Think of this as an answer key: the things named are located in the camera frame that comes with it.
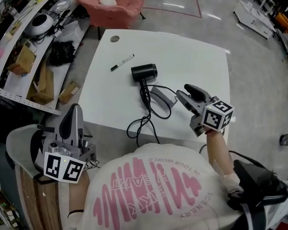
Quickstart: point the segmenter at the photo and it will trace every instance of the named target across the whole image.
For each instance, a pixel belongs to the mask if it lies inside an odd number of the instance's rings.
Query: black hair dryer
[[[138,67],[131,67],[131,73],[133,81],[139,82],[141,86],[141,97],[144,102],[144,105],[148,107],[149,105],[149,89],[146,84],[146,80],[154,79],[158,76],[157,67],[155,64],[147,64]]]

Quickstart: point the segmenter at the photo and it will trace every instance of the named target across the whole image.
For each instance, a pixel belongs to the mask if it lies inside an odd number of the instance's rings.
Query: marker
[[[119,64],[111,68],[111,71],[114,71],[116,68],[120,67],[122,64],[126,63],[128,60],[131,60],[134,57],[134,54],[130,55],[127,59],[123,60]]]

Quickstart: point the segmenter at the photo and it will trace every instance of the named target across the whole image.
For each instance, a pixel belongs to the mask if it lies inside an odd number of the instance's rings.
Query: orange object
[[[287,33],[288,32],[288,18],[284,14],[278,13],[278,15],[275,17],[275,20],[285,30],[285,33]]]

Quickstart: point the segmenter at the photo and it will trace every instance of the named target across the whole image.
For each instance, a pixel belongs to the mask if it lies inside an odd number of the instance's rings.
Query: black and white fiducial cube
[[[44,175],[59,182],[78,183],[86,162],[60,155],[58,152],[45,152]]]
[[[76,182],[81,174],[83,164],[70,160],[66,171],[63,175],[63,180]]]
[[[224,101],[207,105],[204,109],[202,125],[220,131],[229,125],[234,110],[235,108],[232,105]]]
[[[49,155],[45,174],[58,179],[60,163],[61,163],[60,157]]]

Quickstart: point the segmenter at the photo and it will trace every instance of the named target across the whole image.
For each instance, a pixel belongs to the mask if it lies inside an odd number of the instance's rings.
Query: tiled floor
[[[270,169],[288,172],[288,147],[278,144],[279,136],[288,133],[288,63],[282,61],[283,47],[277,39],[265,40],[248,28],[237,26],[233,10],[238,1],[198,0],[198,6],[196,0],[145,0],[145,7],[175,12],[143,9],[147,19],[139,17],[132,29],[176,34],[228,50],[230,98],[236,108],[228,145]],[[98,46],[96,28],[89,29],[83,43],[66,82],[73,79],[83,84]],[[79,95],[80,91],[72,102],[77,102]],[[62,204],[67,203],[67,188],[61,186]],[[67,209],[62,205],[61,209],[64,218]]]

